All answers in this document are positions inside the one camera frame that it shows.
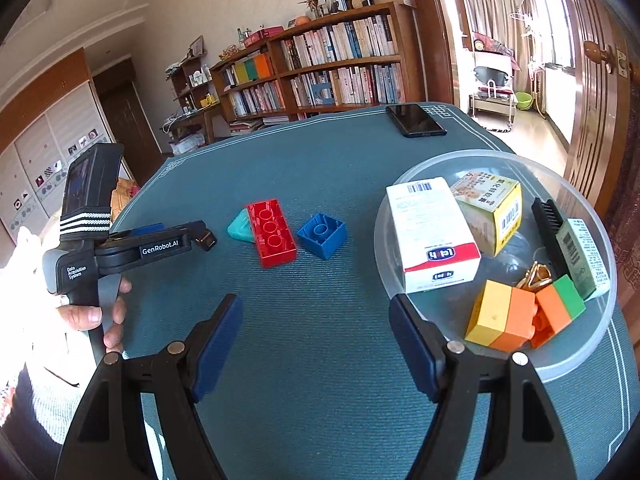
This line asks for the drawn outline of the person's left hand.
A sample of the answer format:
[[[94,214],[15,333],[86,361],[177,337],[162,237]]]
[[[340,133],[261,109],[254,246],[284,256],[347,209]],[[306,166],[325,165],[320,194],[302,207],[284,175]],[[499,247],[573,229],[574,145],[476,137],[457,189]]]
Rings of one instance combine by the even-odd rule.
[[[119,282],[119,295],[112,310],[112,325],[104,333],[103,344],[107,352],[122,353],[122,337],[124,336],[124,323],[127,315],[127,305],[124,296],[131,292],[132,285],[126,278]],[[78,306],[66,304],[56,309],[58,314],[72,330],[95,330],[102,327],[103,311],[96,306]]]

